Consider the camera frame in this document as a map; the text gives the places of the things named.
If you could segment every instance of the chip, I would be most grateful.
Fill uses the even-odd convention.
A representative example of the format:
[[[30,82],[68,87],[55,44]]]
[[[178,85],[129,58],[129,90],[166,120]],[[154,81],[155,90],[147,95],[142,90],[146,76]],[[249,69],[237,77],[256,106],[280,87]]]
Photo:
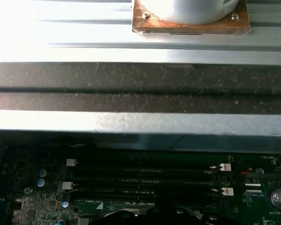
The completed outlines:
[[[55,206],[55,201],[49,201],[49,206],[51,207]]]
[[[27,211],[27,218],[32,219],[35,216],[36,211],[35,210],[28,210]]]

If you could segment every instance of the screw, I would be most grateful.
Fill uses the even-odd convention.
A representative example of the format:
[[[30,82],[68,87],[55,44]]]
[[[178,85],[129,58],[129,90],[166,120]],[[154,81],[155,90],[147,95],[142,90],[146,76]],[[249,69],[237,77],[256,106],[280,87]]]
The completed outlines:
[[[150,13],[148,13],[148,12],[144,12],[144,13],[141,15],[141,17],[142,17],[143,19],[149,19],[149,18],[151,17],[151,15],[150,15]]]
[[[25,194],[25,195],[29,195],[31,192],[32,192],[32,189],[31,189],[30,187],[26,187],[26,188],[24,189],[24,194]]]
[[[176,210],[176,213],[178,213],[178,214],[182,214],[184,211],[183,211],[183,209],[177,209]]]
[[[209,216],[208,218],[209,218],[210,220],[217,220],[217,217],[214,216],[214,215],[211,215],[211,216]]]
[[[233,14],[231,15],[231,19],[236,21],[236,20],[239,19],[239,15],[236,14],[236,13],[233,13]]]

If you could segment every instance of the capacitor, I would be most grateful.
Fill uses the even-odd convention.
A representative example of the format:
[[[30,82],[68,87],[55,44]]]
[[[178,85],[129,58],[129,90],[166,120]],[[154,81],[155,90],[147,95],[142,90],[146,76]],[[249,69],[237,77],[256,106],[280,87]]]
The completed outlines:
[[[66,224],[66,222],[65,222],[65,220],[60,220],[60,221],[58,221],[55,225],[67,225]]]
[[[264,170],[262,168],[256,168],[255,172],[259,174],[264,174]]]
[[[69,205],[70,205],[69,202],[62,202],[62,203],[61,203],[61,206],[62,206],[63,208],[67,208]]]
[[[44,177],[44,176],[46,176],[46,175],[47,175],[46,169],[42,168],[42,169],[39,171],[39,176],[40,176],[40,177]]]
[[[45,180],[43,178],[38,179],[37,186],[39,188],[43,187],[45,185]]]

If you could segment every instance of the copper base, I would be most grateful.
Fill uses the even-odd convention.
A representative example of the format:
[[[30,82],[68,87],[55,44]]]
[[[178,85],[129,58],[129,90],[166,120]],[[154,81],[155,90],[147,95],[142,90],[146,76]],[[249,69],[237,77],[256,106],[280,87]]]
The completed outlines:
[[[198,26],[181,25],[160,19],[147,11],[141,0],[134,0],[132,29],[140,34],[247,34],[251,31],[246,0],[240,0],[235,9],[221,20]]]

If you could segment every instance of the circuit board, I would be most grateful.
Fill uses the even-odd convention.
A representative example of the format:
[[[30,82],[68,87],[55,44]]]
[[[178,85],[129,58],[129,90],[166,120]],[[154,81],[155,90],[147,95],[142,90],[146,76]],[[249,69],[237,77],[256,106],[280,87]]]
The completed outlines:
[[[10,148],[0,212],[11,218],[5,224],[88,225],[115,210],[153,207],[157,193],[197,217],[217,212],[245,225],[281,225],[281,202],[273,200],[281,155]]]

